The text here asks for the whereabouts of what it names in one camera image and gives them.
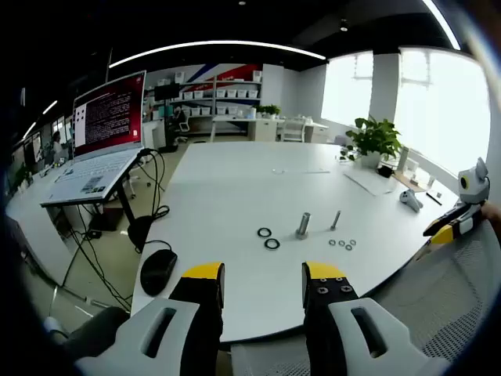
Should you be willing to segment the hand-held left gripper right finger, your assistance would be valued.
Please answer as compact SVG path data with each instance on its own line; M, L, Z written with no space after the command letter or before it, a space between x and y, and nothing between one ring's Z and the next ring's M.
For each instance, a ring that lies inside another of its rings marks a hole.
M421 352L385 308L360 298L335 266L303 262L302 294L313 375L442 375L449 367Z

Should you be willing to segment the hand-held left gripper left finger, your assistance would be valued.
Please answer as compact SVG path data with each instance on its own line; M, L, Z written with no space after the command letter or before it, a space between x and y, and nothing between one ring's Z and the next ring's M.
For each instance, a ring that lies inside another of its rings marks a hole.
M77 360L84 375L213 375L220 337L225 265L185 271L168 298L156 297L118 329L98 356Z

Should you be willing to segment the person's right hand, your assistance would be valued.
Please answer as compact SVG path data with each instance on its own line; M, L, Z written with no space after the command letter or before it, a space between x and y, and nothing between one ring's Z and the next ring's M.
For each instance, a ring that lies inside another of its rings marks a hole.
M491 222L499 222L501 219L500 209L486 201L481 207L482 215Z

